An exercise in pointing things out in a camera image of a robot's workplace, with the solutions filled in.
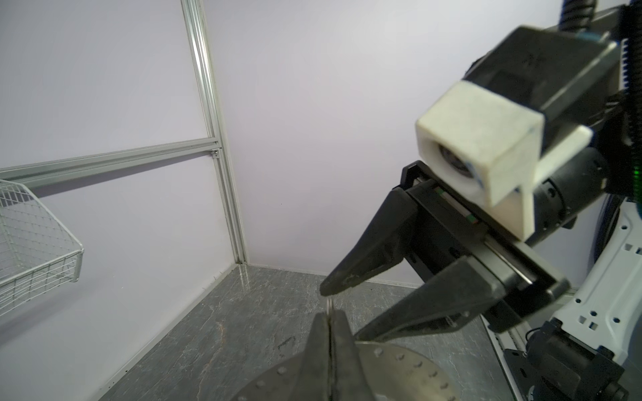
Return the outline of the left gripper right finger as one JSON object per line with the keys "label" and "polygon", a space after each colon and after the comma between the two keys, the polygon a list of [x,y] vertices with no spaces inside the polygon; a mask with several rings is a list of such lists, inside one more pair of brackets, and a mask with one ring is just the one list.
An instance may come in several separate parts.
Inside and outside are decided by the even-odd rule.
{"label": "left gripper right finger", "polygon": [[375,400],[345,312],[330,313],[332,400]]}

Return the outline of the metal ring disc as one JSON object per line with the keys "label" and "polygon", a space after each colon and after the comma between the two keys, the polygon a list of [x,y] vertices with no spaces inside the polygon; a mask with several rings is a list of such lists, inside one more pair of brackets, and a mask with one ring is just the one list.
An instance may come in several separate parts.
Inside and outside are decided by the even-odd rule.
{"label": "metal ring disc", "polygon": [[[357,342],[365,378],[377,400],[461,399],[457,384],[431,359],[396,344]],[[301,353],[248,382],[233,400],[286,400],[297,381]]]}

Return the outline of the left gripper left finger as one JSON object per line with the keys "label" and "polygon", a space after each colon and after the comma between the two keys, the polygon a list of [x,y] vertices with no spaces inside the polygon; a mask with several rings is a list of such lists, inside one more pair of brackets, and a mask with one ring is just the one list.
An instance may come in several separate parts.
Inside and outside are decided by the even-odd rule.
{"label": "left gripper left finger", "polygon": [[289,400],[331,399],[331,334],[326,313],[315,315]]}

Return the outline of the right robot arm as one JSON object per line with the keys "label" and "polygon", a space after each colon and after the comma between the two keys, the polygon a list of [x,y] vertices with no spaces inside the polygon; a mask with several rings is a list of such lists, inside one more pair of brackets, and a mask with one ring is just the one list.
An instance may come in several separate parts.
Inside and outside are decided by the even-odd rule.
{"label": "right robot arm", "polygon": [[627,400],[641,317],[641,4],[565,1],[552,28],[521,26],[416,121],[402,172],[329,297],[400,262],[423,284],[357,332],[383,342],[495,333],[571,291],[534,247],[605,196],[594,264],[578,290],[501,360],[526,400]]}

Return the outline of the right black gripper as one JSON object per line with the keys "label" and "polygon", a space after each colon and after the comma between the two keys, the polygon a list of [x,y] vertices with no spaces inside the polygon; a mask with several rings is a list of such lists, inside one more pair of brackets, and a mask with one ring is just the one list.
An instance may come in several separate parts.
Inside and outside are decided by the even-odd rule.
{"label": "right black gripper", "polygon": [[481,315],[493,332],[505,332],[570,289],[558,269],[416,161],[403,169],[400,187],[389,192],[356,245],[322,281],[320,295],[356,287],[406,254],[424,285],[366,324],[356,340],[456,332]]}

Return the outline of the small steel split keyring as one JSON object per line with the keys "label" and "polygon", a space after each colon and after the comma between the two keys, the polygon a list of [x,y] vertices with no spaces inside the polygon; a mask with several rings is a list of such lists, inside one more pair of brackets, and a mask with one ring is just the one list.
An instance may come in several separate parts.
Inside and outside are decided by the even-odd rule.
{"label": "small steel split keyring", "polygon": [[326,314],[330,317],[334,311],[334,299],[332,297],[326,298]]}

